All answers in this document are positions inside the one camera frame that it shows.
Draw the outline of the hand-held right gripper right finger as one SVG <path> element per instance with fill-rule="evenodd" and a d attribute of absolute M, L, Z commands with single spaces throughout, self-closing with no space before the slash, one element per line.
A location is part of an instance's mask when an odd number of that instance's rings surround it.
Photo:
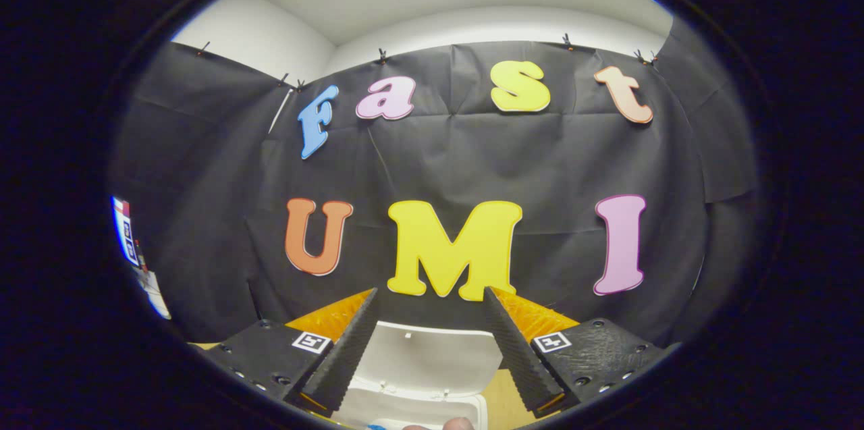
<path fill-rule="evenodd" d="M 578 322 L 526 298 L 484 289 L 497 347 L 528 411 L 546 417 L 614 393 L 676 352 L 604 317 Z"/>

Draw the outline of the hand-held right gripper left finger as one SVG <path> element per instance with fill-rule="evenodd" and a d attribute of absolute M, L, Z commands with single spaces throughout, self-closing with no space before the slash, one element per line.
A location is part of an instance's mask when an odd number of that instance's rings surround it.
<path fill-rule="evenodd" d="M 371 288 L 289 323 L 261 319 L 202 355 L 268 399 L 330 417 L 348 393 L 377 322 L 379 299 Z"/>

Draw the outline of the white side table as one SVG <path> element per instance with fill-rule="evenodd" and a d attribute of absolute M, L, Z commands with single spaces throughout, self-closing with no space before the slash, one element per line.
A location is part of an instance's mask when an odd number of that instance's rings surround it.
<path fill-rule="evenodd" d="M 163 295 L 161 294 L 155 272 L 136 270 L 136 276 L 138 276 L 138 283 L 145 292 L 145 294 L 147 294 L 151 306 L 154 307 L 155 311 L 163 319 L 171 320 L 171 314 L 169 312 L 169 308 L 164 301 Z"/>

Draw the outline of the computer monitor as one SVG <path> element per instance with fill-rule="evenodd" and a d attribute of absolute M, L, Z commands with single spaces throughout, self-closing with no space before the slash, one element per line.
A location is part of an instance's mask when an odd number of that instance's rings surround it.
<path fill-rule="evenodd" d="M 132 217 L 130 216 L 130 204 L 120 197 L 112 196 L 112 209 L 117 231 L 118 243 L 127 262 L 136 269 L 141 268 L 141 262 L 136 251 L 136 242 L 132 231 Z"/>

